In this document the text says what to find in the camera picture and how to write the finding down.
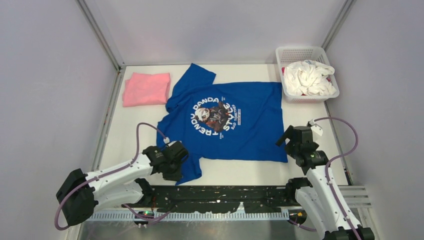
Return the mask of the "blue printed t shirt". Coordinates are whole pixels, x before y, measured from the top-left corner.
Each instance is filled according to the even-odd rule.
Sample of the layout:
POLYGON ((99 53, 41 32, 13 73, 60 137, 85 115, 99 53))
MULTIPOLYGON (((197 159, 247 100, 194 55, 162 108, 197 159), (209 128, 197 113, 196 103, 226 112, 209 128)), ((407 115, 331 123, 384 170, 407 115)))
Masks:
POLYGON ((157 126, 188 150, 177 184, 202 176, 200 159, 272 161, 288 156, 277 146, 284 133, 282 85, 278 82, 215 81, 216 74, 191 64, 173 88, 157 126))

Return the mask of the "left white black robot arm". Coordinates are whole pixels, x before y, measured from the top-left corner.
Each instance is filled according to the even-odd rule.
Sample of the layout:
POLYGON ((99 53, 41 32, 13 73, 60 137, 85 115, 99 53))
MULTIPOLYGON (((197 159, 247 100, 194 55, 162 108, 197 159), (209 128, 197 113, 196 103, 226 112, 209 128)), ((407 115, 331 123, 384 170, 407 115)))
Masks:
POLYGON ((103 170, 84 173, 73 170, 56 193, 59 208, 55 215, 55 227, 63 214, 69 227, 88 220, 94 213, 124 204, 153 204, 155 192, 147 177, 162 174, 166 181, 182 179, 182 165, 189 152, 180 141, 172 141, 163 147, 149 146, 138 151, 126 162, 103 170))

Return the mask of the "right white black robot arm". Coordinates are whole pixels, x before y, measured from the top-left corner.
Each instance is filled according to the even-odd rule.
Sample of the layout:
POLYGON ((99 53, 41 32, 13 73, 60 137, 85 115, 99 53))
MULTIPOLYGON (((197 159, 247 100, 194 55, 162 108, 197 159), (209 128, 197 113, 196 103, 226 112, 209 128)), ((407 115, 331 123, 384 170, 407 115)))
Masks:
POLYGON ((334 179, 330 160, 319 150, 311 126, 290 125, 276 142, 304 174, 288 180, 285 198, 301 205, 322 240, 374 240, 370 227, 355 217, 334 179))

